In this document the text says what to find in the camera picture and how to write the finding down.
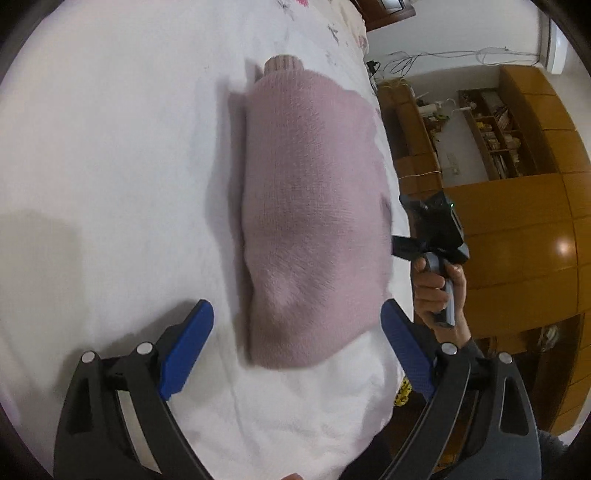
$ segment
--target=cable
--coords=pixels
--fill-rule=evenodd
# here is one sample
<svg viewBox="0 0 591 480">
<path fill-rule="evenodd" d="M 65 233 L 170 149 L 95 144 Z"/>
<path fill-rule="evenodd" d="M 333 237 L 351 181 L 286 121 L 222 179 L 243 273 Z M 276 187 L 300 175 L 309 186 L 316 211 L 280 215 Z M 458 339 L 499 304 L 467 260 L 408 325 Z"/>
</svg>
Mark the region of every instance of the cable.
<svg viewBox="0 0 591 480">
<path fill-rule="evenodd" d="M 537 53 L 527 52 L 527 51 L 514 51 L 509 50 L 507 47 L 485 47 L 481 48 L 480 50 L 451 50 L 451 51 L 440 51 L 440 52 L 427 52 L 422 51 L 415 55 L 410 55 L 404 50 L 395 51 L 386 55 L 386 57 L 391 56 L 398 56 L 393 60 L 390 60 L 382 69 L 381 64 L 378 68 L 377 72 L 380 72 L 382 81 L 386 81 L 386 74 L 393 76 L 395 78 L 404 78 L 410 70 L 413 68 L 415 62 L 420 57 L 437 57 L 441 59 L 458 59 L 462 57 L 474 57 L 476 61 L 485 66 L 498 66 L 502 64 L 508 63 L 516 63 L 518 61 L 522 61 L 521 59 L 514 59 L 514 60 L 506 60 L 497 63 L 487 63 L 486 56 L 487 55 L 512 55 L 518 57 L 535 57 L 532 60 L 531 65 L 535 65 L 539 62 L 540 56 Z"/>
<path fill-rule="evenodd" d="M 423 175 L 429 175 L 430 173 L 439 173 L 439 175 L 441 175 L 443 177 L 442 172 L 440 172 L 439 170 L 433 170 L 433 171 L 428 171 L 427 173 L 419 173 L 417 175 L 406 175 L 404 177 L 398 177 L 398 179 L 402 180 L 402 179 L 409 179 L 411 177 L 422 177 Z"/>
<path fill-rule="evenodd" d="M 374 94 L 376 96 L 378 96 L 378 89 L 377 87 L 371 82 L 371 79 L 375 77 L 375 74 L 378 72 L 378 70 L 382 67 L 382 64 L 378 61 L 369 61 L 367 63 L 368 65 L 368 69 L 370 70 L 371 75 L 369 75 L 369 84 L 371 85 L 372 90 L 374 91 Z"/>
</svg>

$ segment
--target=finger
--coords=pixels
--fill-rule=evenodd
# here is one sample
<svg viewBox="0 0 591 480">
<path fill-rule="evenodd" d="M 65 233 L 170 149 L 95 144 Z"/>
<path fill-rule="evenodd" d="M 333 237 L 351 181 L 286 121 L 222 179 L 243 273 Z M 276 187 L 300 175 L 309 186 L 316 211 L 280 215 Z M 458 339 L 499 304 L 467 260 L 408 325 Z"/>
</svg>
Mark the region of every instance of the finger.
<svg viewBox="0 0 591 480">
<path fill-rule="evenodd" d="M 417 300 L 444 301 L 446 303 L 449 301 L 449 295 L 437 288 L 417 287 L 414 290 L 414 297 Z"/>
<path fill-rule="evenodd" d="M 464 269 L 461 265 L 454 265 L 449 262 L 445 262 L 445 269 L 447 275 L 452 279 L 455 285 L 464 285 L 466 283 L 466 276 L 464 275 Z"/>
<path fill-rule="evenodd" d="M 425 267 L 427 266 L 427 260 L 425 260 L 424 257 L 419 257 L 414 261 L 414 269 L 421 273 L 423 270 L 425 270 Z"/>
<path fill-rule="evenodd" d="M 432 301 L 432 300 L 415 300 L 414 308 L 421 314 L 426 313 L 439 313 L 447 307 L 446 301 Z"/>
<path fill-rule="evenodd" d="M 435 328 L 435 317 L 431 312 L 421 310 L 421 305 L 417 305 L 417 302 L 415 302 L 414 310 L 417 312 L 418 316 L 422 318 L 423 322 L 425 322 L 425 325 L 427 325 L 431 330 Z"/>
<path fill-rule="evenodd" d="M 415 287 L 443 288 L 445 278 L 433 272 L 423 272 L 414 277 L 413 283 Z"/>
</svg>

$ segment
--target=wooden cabinet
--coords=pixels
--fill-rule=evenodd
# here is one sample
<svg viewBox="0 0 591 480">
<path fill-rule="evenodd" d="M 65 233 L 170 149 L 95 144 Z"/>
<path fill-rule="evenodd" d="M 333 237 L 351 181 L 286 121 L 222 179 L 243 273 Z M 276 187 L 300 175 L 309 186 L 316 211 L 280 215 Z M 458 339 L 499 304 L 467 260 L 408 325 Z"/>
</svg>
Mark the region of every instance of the wooden cabinet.
<svg viewBox="0 0 591 480">
<path fill-rule="evenodd" d="M 475 338 L 531 330 L 577 312 L 576 268 L 477 289 L 468 279 L 468 288 L 465 312 Z"/>
<path fill-rule="evenodd" d="M 396 106 L 398 119 L 407 140 L 408 151 L 411 155 L 433 153 L 431 141 L 425 130 L 425 125 L 418 113 L 418 107 L 414 102 L 407 102 Z"/>
<path fill-rule="evenodd" d="M 591 346 L 583 348 L 578 356 L 574 365 L 573 376 L 571 381 L 578 382 L 589 376 L 591 372 Z"/>
<path fill-rule="evenodd" d="M 382 2 L 376 0 L 352 0 L 359 13 L 363 16 L 367 31 L 391 25 L 407 18 L 414 17 L 417 13 L 412 5 L 401 0 L 402 9 L 396 12 L 388 12 Z"/>
<path fill-rule="evenodd" d="M 571 221 L 472 235 L 467 241 L 470 288 L 517 283 L 577 266 Z"/>
<path fill-rule="evenodd" d="M 562 415 L 558 415 L 558 417 L 556 417 L 556 420 L 554 421 L 554 424 L 552 425 L 550 433 L 554 435 L 560 435 L 561 433 L 570 430 L 574 425 L 574 422 L 577 421 L 579 413 L 580 408 L 573 408 L 572 410 L 569 410 L 568 412 L 563 413 Z"/>
<path fill-rule="evenodd" d="M 566 391 L 559 414 L 563 414 L 576 407 L 581 407 L 591 388 L 591 375 L 569 386 Z"/>
<path fill-rule="evenodd" d="M 591 264 L 579 268 L 579 311 L 584 312 L 589 309 L 591 309 Z"/>
<path fill-rule="evenodd" d="M 585 312 L 583 333 L 581 335 L 581 348 L 591 345 L 591 312 Z"/>
<path fill-rule="evenodd" d="M 378 100 L 382 118 L 387 116 L 389 119 L 386 121 L 384 118 L 387 133 L 392 129 L 393 113 L 404 133 L 408 155 L 394 160 L 400 193 L 414 198 L 427 198 L 441 190 L 443 184 L 437 157 L 410 88 L 406 85 L 382 84 L 378 88 Z"/>
<path fill-rule="evenodd" d="M 486 101 L 496 89 L 460 90 L 460 107 L 470 107 L 463 114 L 482 157 L 489 180 L 514 179 L 535 175 L 538 168 L 532 158 L 529 142 L 519 125 L 510 119 L 506 109 L 497 109 Z"/>
<path fill-rule="evenodd" d="M 573 218 L 591 215 L 591 172 L 562 176 Z"/>
<path fill-rule="evenodd" d="M 473 183 L 445 192 L 454 201 L 467 236 L 571 218 L 559 174 Z"/>
<path fill-rule="evenodd" d="M 579 265 L 591 263 L 591 216 L 574 220 L 574 236 L 577 242 Z"/>
<path fill-rule="evenodd" d="M 474 337 L 487 339 L 492 351 L 537 358 L 532 406 L 542 428 L 562 433 L 572 427 L 591 386 L 591 163 L 539 69 L 504 66 L 499 81 L 499 96 L 513 116 L 510 134 L 527 145 L 519 157 L 527 160 L 528 171 L 522 172 L 527 176 L 444 189 L 471 253 L 465 265 L 465 312 Z M 484 105 L 485 90 L 469 103 L 476 104 L 474 114 L 483 124 L 494 124 L 493 112 Z M 465 92 L 467 98 L 473 93 Z M 410 91 L 380 88 L 378 97 L 382 112 L 396 112 L 409 144 L 410 155 L 395 162 L 399 177 L 438 170 Z M 487 129 L 475 121 L 470 126 L 483 143 L 481 131 Z M 509 155 L 504 134 L 492 128 L 501 147 L 493 153 Z M 491 157 L 484 151 L 489 147 L 479 145 L 483 160 Z M 487 172 L 498 178 L 492 169 Z M 441 178 L 409 177 L 400 185 L 403 193 L 426 198 L 441 188 Z M 554 324 L 564 329 L 560 344 L 540 353 L 540 330 Z"/>
<path fill-rule="evenodd" d="M 544 130 L 544 136 L 559 172 L 591 170 L 587 150 L 576 130 Z"/>
<path fill-rule="evenodd" d="M 556 95 L 552 85 L 549 84 L 540 69 L 523 65 L 504 65 L 503 72 L 508 74 L 521 93 Z"/>
<path fill-rule="evenodd" d="M 542 130 L 574 130 L 574 123 L 557 95 L 524 95 Z"/>
</svg>

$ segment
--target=pink sweater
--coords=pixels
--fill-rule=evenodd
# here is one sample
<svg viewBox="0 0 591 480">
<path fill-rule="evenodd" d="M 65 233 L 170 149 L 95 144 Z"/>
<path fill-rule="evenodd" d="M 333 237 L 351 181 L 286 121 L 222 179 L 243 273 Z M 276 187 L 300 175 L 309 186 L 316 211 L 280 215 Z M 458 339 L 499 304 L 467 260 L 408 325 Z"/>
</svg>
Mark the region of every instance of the pink sweater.
<svg viewBox="0 0 591 480">
<path fill-rule="evenodd" d="M 392 218 L 374 115 L 302 69 L 266 75 L 249 96 L 242 228 L 256 364 L 314 365 L 379 323 Z"/>
</svg>

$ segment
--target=blue gripper pad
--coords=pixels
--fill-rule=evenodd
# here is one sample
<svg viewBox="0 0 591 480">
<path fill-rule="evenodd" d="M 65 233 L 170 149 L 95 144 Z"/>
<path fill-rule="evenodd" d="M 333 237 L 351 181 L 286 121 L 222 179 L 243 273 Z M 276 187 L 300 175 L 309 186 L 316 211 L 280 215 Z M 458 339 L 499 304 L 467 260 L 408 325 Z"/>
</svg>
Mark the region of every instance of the blue gripper pad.
<svg viewBox="0 0 591 480">
<path fill-rule="evenodd" d="M 382 305 L 381 320 L 382 330 L 404 368 L 413 390 L 421 393 L 425 400 L 429 401 L 435 393 L 435 386 L 431 380 L 432 364 L 411 331 L 411 321 L 394 299 L 387 300 Z"/>
<path fill-rule="evenodd" d="M 206 300 L 201 300 L 189 317 L 178 326 L 183 327 L 170 351 L 160 363 L 160 397 L 169 400 L 170 396 L 180 392 L 213 329 L 213 307 Z"/>
</svg>

